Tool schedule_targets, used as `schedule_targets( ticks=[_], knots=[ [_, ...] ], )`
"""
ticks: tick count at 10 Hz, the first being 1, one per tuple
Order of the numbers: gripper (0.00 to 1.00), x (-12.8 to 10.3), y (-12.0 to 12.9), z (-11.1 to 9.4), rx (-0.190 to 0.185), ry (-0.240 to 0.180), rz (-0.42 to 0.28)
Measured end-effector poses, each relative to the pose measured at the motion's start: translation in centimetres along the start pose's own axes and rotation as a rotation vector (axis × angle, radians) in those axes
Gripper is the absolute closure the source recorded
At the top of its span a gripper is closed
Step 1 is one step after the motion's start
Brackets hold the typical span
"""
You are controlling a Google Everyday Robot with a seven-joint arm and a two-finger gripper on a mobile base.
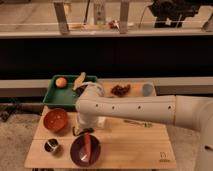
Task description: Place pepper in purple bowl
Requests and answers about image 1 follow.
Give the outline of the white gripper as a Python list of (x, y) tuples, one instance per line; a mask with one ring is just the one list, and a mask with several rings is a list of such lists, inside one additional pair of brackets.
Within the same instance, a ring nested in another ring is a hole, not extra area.
[(105, 127), (106, 118), (92, 115), (77, 115), (78, 128), (73, 127), (73, 136), (80, 136), (84, 133), (93, 133), (94, 129), (103, 129)]

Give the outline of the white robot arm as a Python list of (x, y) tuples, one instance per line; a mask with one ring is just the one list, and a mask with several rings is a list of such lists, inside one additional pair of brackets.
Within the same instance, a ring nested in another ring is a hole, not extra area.
[(108, 98), (104, 88), (89, 83), (75, 104), (79, 125), (94, 127), (100, 116), (171, 124), (200, 133), (194, 171), (213, 171), (213, 98), (149, 96)]

